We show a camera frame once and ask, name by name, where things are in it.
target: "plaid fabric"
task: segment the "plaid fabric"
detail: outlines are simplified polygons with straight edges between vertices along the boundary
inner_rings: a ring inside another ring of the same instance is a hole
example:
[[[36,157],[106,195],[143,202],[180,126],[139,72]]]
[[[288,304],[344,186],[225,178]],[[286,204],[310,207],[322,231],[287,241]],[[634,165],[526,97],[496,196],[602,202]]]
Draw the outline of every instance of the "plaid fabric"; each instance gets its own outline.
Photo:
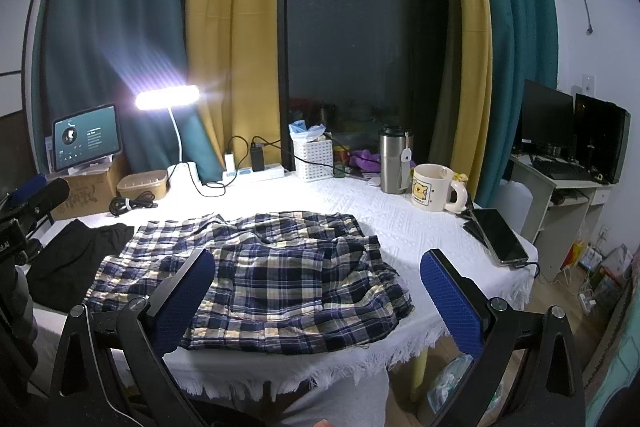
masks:
[[[120,309],[151,295],[196,247],[216,277],[180,345],[322,353],[386,337],[413,309],[398,274],[349,214],[282,212],[225,221],[151,222],[100,264],[85,302]]]

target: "white plastic basket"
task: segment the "white plastic basket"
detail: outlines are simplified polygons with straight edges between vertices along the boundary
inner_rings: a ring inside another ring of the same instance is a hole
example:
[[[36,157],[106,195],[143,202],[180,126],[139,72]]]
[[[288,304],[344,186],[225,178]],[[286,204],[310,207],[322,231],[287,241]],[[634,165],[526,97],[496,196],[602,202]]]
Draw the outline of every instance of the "white plastic basket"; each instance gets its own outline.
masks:
[[[334,143],[331,140],[320,142],[293,142],[293,154],[308,162],[326,165],[312,165],[296,158],[296,174],[303,182],[314,182],[334,176]]]

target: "desk drawer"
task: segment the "desk drawer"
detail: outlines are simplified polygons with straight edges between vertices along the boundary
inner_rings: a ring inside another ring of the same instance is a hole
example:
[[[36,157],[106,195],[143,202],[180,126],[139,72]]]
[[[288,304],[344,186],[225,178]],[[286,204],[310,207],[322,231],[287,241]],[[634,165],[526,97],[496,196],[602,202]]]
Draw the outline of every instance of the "desk drawer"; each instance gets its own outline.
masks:
[[[593,203],[591,204],[604,204],[609,199],[611,193],[610,188],[596,188],[596,193],[593,195]]]

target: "table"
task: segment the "table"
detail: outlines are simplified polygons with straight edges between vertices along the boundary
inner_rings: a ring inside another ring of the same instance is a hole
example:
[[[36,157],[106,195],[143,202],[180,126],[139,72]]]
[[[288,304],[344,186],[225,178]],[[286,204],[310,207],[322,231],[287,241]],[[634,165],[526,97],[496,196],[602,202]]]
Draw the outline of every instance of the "table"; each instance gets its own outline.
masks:
[[[158,201],[158,208],[133,210],[117,219],[110,214],[80,219],[94,227],[117,221],[138,226],[147,221],[182,220],[212,212],[225,219],[286,210],[353,214],[364,233],[378,235],[383,259],[399,272],[415,305],[411,315],[382,341],[331,353],[287,356],[223,349],[188,351],[179,347],[165,355],[164,361],[176,382],[190,394],[204,392],[209,397],[229,397],[235,393],[240,398],[260,399],[265,381],[271,382],[273,396],[294,391],[305,380],[327,388],[340,378],[351,375],[358,381],[420,355],[446,333],[419,276],[420,258],[430,248],[440,248],[453,266],[463,276],[474,279],[487,296],[503,297],[517,309],[522,309],[529,298],[533,267],[512,270],[495,266],[478,241],[462,229],[460,218],[446,212],[415,208],[407,196],[384,194],[380,188],[352,178],[304,183],[295,174],[288,174],[275,180],[231,185],[225,196],[204,198],[197,194],[188,176],[186,168],[176,171],[171,179],[172,187],[167,196]],[[216,188],[201,187],[200,190],[210,196],[222,193]],[[43,236],[43,243],[65,225],[66,221],[54,223]],[[535,247],[521,241],[529,260],[536,261]],[[43,323],[51,323],[51,317],[43,316],[47,311],[42,307],[34,313],[39,323],[41,319]],[[62,318],[57,317],[58,323],[44,334],[55,335],[56,328],[62,331]],[[122,354],[114,352],[114,358],[118,369],[124,372],[124,384],[132,383],[126,380],[127,368]],[[418,368],[417,381],[422,373]]]
[[[511,155],[511,180],[524,184],[533,196],[522,237],[534,243],[540,257],[540,273],[547,281],[555,279],[571,245],[584,225],[590,238],[604,204],[615,185],[585,180],[554,180],[533,168],[528,154]],[[575,197],[554,204],[555,190],[575,189]]]

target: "white wall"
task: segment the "white wall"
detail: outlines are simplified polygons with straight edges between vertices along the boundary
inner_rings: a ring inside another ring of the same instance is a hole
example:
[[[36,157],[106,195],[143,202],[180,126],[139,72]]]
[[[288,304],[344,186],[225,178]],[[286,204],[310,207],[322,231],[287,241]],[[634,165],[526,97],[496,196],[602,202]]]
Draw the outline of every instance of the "white wall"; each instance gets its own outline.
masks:
[[[20,71],[24,25],[31,0],[0,0],[0,74]],[[20,74],[0,76],[0,116],[22,109]]]
[[[640,243],[640,2],[587,0],[593,33],[587,35],[583,0],[556,0],[558,14],[558,88],[582,88],[582,75],[596,76],[595,96],[631,113],[622,177],[604,207],[595,233],[609,227],[606,250]]]

